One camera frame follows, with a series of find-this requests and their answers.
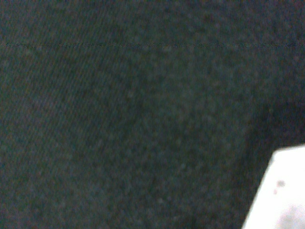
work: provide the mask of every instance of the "dark green fabric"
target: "dark green fabric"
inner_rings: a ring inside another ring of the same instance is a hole
[[[303,124],[303,9],[1,1],[0,228],[239,228]]]

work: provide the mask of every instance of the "white object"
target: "white object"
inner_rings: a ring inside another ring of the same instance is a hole
[[[273,153],[242,229],[305,229],[305,145]]]

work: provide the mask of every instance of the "dark fabric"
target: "dark fabric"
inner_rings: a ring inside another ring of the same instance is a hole
[[[1,1],[0,228],[241,226],[304,137],[303,11]]]

